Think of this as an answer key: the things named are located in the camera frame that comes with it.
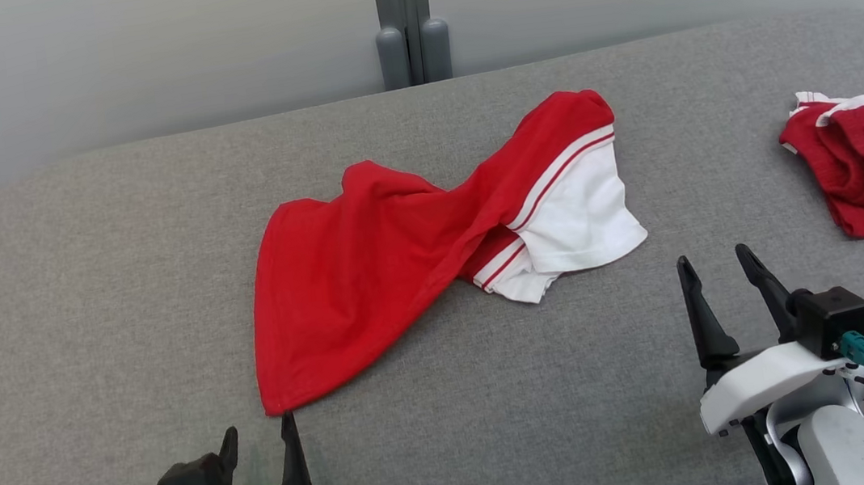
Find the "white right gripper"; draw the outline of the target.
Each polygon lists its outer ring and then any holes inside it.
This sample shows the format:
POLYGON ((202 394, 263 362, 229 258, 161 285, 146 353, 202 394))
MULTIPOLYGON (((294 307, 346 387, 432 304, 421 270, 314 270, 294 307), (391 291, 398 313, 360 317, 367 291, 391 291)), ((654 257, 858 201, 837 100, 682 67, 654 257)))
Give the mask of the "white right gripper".
POLYGON ((689 258, 678 258, 676 271, 694 348, 705 370, 699 413, 706 433, 726 432, 761 410, 773 426, 801 422, 824 407, 859 411, 864 400, 864 366, 853 365, 844 357, 822 360, 791 342, 797 340, 797 329, 795 316, 787 308, 790 290, 747 244, 737 243, 735 255, 748 283, 760 291, 778 329, 779 345, 741 357, 740 345, 724 331, 703 296, 701 279, 689 258))

